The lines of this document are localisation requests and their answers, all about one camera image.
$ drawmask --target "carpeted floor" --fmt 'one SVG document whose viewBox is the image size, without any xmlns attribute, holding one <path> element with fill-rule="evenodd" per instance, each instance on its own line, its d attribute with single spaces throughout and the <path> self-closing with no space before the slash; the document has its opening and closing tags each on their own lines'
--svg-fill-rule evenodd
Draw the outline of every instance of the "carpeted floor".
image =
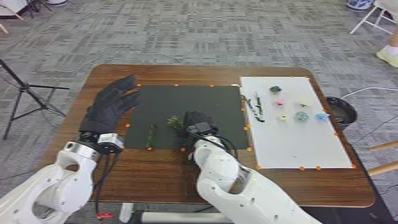
<svg viewBox="0 0 398 224">
<path fill-rule="evenodd" d="M 43 9 L 34 19 L 25 14 L 25 21 L 2 20 L 11 34 L 0 33 L 0 55 L 28 82 L 71 88 L 53 97 L 66 112 L 89 71 L 105 63 L 300 66 L 315 73 L 325 95 L 339 97 L 370 86 L 398 87 L 398 70 L 375 57 L 389 35 L 366 25 L 348 35 L 363 16 L 347 10 L 343 0 L 78 0 L 52 12 Z M 16 93 L 0 81 L 2 128 Z M 398 115 L 396 99 L 398 93 L 380 90 L 347 98 L 359 111 L 345 131 L 352 143 Z M 27 98 L 20 111 L 30 108 Z M 60 123 L 62 118 L 48 112 L 14 123 L 9 140 L 0 142 L 0 195 L 30 176 L 2 179 L 36 167 Z M 396 149 L 368 151 L 370 146 L 398 139 L 396 125 L 398 119 L 355 143 L 368 168 L 398 160 Z M 384 192 L 398 183 L 398 171 L 373 180 Z M 396 215 L 398 188 L 384 199 Z M 117 206 L 108 204 L 107 211 L 117 211 Z M 192 211 L 197 207 L 144 208 Z M 92 219 L 89 205 L 69 222 L 92 223 Z"/>
</svg>

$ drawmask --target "small object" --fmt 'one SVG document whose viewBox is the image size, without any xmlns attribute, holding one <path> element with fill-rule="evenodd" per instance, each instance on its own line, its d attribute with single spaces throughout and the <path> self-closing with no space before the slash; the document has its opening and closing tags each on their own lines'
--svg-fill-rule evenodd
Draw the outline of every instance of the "small object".
<svg viewBox="0 0 398 224">
<path fill-rule="evenodd" d="M 256 101 L 258 101 L 258 105 L 256 105 L 258 113 L 259 113 L 259 115 L 263 115 L 261 99 L 259 99 L 258 93 L 256 93 Z"/>
<path fill-rule="evenodd" d="M 277 104 L 277 106 L 283 106 L 284 105 L 284 99 L 277 99 L 275 104 Z"/>
<path fill-rule="evenodd" d="M 114 213 L 112 212 L 100 212 L 96 215 L 98 220 L 103 219 L 112 219 L 114 218 Z"/>
<path fill-rule="evenodd" d="M 283 115 L 279 116 L 279 119 L 281 119 L 281 121 L 286 121 L 286 120 L 290 119 L 290 116 L 288 116 L 286 114 L 283 114 Z"/>
<path fill-rule="evenodd" d="M 245 96 L 242 96 L 242 101 L 247 103 L 247 106 L 251 108 L 251 111 L 252 111 L 252 115 L 254 115 L 256 120 L 263 123 L 265 122 L 263 116 L 258 114 L 258 112 L 254 110 L 254 107 L 252 107 L 252 104 L 251 104 L 251 99 L 247 99 Z"/>
<path fill-rule="evenodd" d="M 153 144 L 155 144 L 155 135 L 156 135 L 156 123 L 151 124 L 149 133 L 148 133 L 148 140 L 146 140 L 146 149 L 148 151 L 153 150 Z"/>
<path fill-rule="evenodd" d="M 316 114 L 315 115 L 315 117 L 316 117 L 316 119 L 320 120 L 320 121 L 327 121 L 329 120 L 329 114 Z"/>
<path fill-rule="evenodd" d="M 281 91 L 283 91 L 283 89 L 281 89 L 279 86 L 272 86 L 272 87 L 270 87 L 270 92 L 272 92 L 274 94 L 277 94 Z"/>
<path fill-rule="evenodd" d="M 302 107 L 309 107 L 311 106 L 313 103 L 311 103 L 311 100 L 309 100 L 307 97 L 300 97 L 299 104 L 300 104 Z"/>
<path fill-rule="evenodd" d="M 169 119 L 167 119 L 167 125 L 169 127 L 179 132 L 183 130 L 183 121 L 181 119 L 178 118 L 178 116 L 172 116 Z"/>
<path fill-rule="evenodd" d="M 307 119 L 309 119 L 309 116 L 307 116 L 307 113 L 306 112 L 297 112 L 295 113 L 295 119 L 302 122 L 307 122 Z"/>
</svg>

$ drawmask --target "table leg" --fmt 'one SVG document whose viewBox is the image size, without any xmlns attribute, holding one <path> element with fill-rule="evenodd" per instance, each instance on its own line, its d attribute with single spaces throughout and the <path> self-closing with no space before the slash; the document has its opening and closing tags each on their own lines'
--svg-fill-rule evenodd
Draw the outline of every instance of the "table leg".
<svg viewBox="0 0 398 224">
<path fill-rule="evenodd" d="M 4 33 L 9 34 L 9 31 L 7 31 L 5 27 L 4 27 L 4 24 L 0 24 L 0 29 L 4 30 Z"/>
<path fill-rule="evenodd" d="M 133 212 L 133 203 L 123 203 L 121 214 L 119 214 L 119 220 L 123 223 L 128 223 L 128 220 L 132 218 L 132 212 Z"/>
<path fill-rule="evenodd" d="M 393 162 L 378 167 L 375 167 L 373 169 L 368 170 L 370 176 L 389 172 L 391 170 L 398 169 L 398 162 Z"/>
</svg>

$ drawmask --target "chair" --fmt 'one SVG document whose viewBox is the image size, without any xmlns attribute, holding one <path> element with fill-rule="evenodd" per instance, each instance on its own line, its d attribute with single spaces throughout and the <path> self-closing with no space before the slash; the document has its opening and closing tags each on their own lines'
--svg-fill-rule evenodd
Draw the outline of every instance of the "chair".
<svg viewBox="0 0 398 224">
<path fill-rule="evenodd" d="M 16 18 L 18 18 L 20 20 L 23 20 L 21 16 L 16 14 L 16 12 L 12 11 L 12 9 L 9 8 L 9 6 L 7 6 L 2 2 L 0 2 L 0 7 L 5 8 L 5 9 L 11 11 L 11 13 L 14 14 Z M 7 29 L 5 29 L 2 23 L 0 23 L 0 29 L 2 29 L 4 32 L 9 34 L 9 31 L 7 31 Z"/>
<path fill-rule="evenodd" d="M 389 142 L 389 143 L 371 147 L 370 150 L 371 151 L 378 151 L 378 150 L 384 150 L 384 149 L 387 149 L 391 147 L 398 147 L 398 141 L 393 141 L 393 142 Z M 386 165 L 382 165 L 382 166 L 378 166 L 378 167 L 375 167 L 373 169 L 370 169 L 368 170 L 370 176 L 373 176 L 373 175 L 377 175 L 380 173 L 386 173 L 387 171 L 391 171 L 394 169 L 398 169 L 398 161 L 389 163 L 389 164 L 386 164 Z"/>
<path fill-rule="evenodd" d="M 378 14 L 375 23 L 371 23 L 370 20 L 368 20 L 368 18 L 370 18 L 371 14 L 375 13 L 375 11 L 377 11 L 378 8 L 382 9 L 382 11 L 380 11 L 380 14 Z M 387 32 L 389 34 L 393 34 L 393 32 L 387 31 L 387 30 L 378 26 L 378 23 L 380 23 L 380 20 L 382 20 L 382 19 L 386 19 L 389 22 L 396 23 L 396 21 L 394 21 L 393 19 L 389 19 L 389 18 L 384 16 L 386 11 L 393 14 L 393 16 L 394 16 L 396 19 L 398 19 L 398 1 L 396 1 L 396 0 L 377 0 L 377 1 L 375 1 L 375 7 L 373 7 L 373 9 L 371 9 L 368 15 L 364 16 L 364 18 L 363 18 L 363 20 L 361 20 L 357 26 L 354 27 L 350 34 L 355 33 L 355 31 L 357 31 L 357 29 L 359 29 L 359 27 L 361 27 L 361 25 L 363 25 L 364 23 L 368 23 L 368 24 L 370 24 L 375 28 L 378 28 L 384 32 Z"/>
</svg>

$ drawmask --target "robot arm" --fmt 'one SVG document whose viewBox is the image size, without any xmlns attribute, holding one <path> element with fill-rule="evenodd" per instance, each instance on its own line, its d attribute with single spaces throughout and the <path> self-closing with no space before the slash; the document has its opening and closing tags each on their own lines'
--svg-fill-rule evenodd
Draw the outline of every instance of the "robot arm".
<svg viewBox="0 0 398 224">
<path fill-rule="evenodd" d="M 84 207 L 92 194 L 92 171 L 100 154 L 121 153 L 123 142 L 114 132 L 121 114 L 139 103 L 135 77 L 126 76 L 100 91 L 80 125 L 80 137 L 68 142 L 55 163 L 46 166 L 0 199 L 2 224 L 60 224 Z M 41 218 L 34 205 L 52 213 Z"/>
<path fill-rule="evenodd" d="M 222 144 L 215 136 L 206 139 Z M 275 183 L 204 140 L 195 143 L 194 158 L 201 167 L 199 195 L 235 224 L 322 224 Z"/>
<path fill-rule="evenodd" d="M 0 200 L 2 223 L 64 223 L 91 198 L 98 156 L 91 147 L 68 142 L 55 164 L 39 170 Z M 76 171 L 68 170 L 71 165 L 78 165 Z M 36 203 L 53 211 L 46 218 L 34 215 Z"/>
</svg>

